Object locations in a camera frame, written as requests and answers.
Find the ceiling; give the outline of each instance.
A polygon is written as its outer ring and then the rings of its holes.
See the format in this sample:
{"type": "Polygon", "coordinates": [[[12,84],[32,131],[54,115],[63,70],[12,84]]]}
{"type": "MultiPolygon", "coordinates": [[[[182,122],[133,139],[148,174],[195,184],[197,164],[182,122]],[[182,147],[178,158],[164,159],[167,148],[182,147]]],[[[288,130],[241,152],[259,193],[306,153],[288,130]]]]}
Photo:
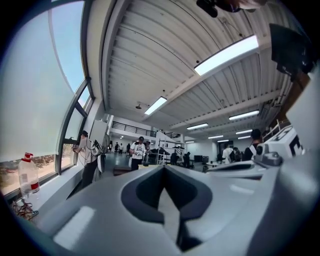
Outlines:
{"type": "Polygon", "coordinates": [[[107,30],[106,40],[112,44],[102,55],[104,101],[110,114],[199,139],[232,137],[235,131],[268,126],[291,88],[289,77],[271,60],[269,23],[296,29],[280,5],[270,3],[253,13],[219,9],[218,17],[211,18],[196,0],[122,0],[112,15],[110,20],[119,22],[114,23],[113,38],[107,30]],[[125,10],[117,13],[121,7],[125,10]],[[198,62],[253,34],[259,40],[258,52],[208,77],[195,72],[198,62]],[[144,115],[160,96],[167,104],[144,115]],[[135,108],[137,102],[142,102],[141,110],[135,108]],[[229,120],[257,109],[256,117],[229,120]],[[201,123],[209,126],[186,129],[201,123]]]}

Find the large window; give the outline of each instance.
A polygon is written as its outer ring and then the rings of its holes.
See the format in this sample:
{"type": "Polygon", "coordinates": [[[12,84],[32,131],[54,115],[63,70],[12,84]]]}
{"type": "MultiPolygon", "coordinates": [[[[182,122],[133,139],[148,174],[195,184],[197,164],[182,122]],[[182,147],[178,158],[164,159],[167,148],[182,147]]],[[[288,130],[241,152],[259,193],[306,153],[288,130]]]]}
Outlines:
{"type": "Polygon", "coordinates": [[[14,36],[1,62],[4,195],[20,186],[18,165],[25,152],[34,155],[40,180],[76,163],[72,145],[94,99],[80,49],[83,10],[84,2],[77,1],[34,17],[14,36]]]}

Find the plastic bottle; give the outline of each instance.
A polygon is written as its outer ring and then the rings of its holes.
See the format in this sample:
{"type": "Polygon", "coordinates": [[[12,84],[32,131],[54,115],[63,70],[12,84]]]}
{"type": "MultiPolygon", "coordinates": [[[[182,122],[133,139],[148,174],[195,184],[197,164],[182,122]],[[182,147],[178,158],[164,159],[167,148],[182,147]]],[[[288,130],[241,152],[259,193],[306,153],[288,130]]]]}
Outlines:
{"type": "Polygon", "coordinates": [[[18,166],[19,182],[23,197],[28,197],[30,193],[39,191],[38,170],[32,161],[31,153],[25,153],[18,166]]]}

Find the man in white t-shirt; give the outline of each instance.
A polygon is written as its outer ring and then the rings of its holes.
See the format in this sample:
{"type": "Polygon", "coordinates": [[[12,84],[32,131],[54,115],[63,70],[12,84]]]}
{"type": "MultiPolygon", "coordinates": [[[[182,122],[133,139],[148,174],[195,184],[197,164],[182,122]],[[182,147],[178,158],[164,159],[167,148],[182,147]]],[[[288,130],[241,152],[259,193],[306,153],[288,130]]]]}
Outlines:
{"type": "Polygon", "coordinates": [[[85,130],[83,130],[81,133],[81,141],[79,147],[73,148],[73,152],[80,153],[80,155],[84,158],[82,188],[85,188],[92,183],[95,170],[98,166],[98,157],[92,154],[91,140],[88,139],[88,133],[85,130]]]}
{"type": "Polygon", "coordinates": [[[130,147],[130,154],[132,155],[131,171],[138,170],[138,165],[142,164],[142,159],[146,153],[144,139],[145,138],[141,136],[138,142],[132,143],[130,147]]]}
{"type": "Polygon", "coordinates": [[[225,159],[226,164],[231,163],[230,154],[232,153],[232,148],[230,148],[230,145],[228,143],[224,144],[224,150],[222,153],[222,158],[225,159]]]}

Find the red bottle cap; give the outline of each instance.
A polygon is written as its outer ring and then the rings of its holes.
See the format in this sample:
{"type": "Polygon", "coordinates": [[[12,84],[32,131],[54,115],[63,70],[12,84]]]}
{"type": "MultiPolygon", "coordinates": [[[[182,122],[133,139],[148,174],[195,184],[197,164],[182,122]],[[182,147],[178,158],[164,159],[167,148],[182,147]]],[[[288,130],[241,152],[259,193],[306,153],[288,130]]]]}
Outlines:
{"type": "Polygon", "coordinates": [[[26,152],[26,153],[24,154],[24,158],[21,158],[21,160],[30,163],[30,162],[31,162],[31,158],[30,158],[30,157],[33,156],[33,155],[34,155],[34,154],[31,154],[31,153],[27,153],[27,152],[26,152]]]}

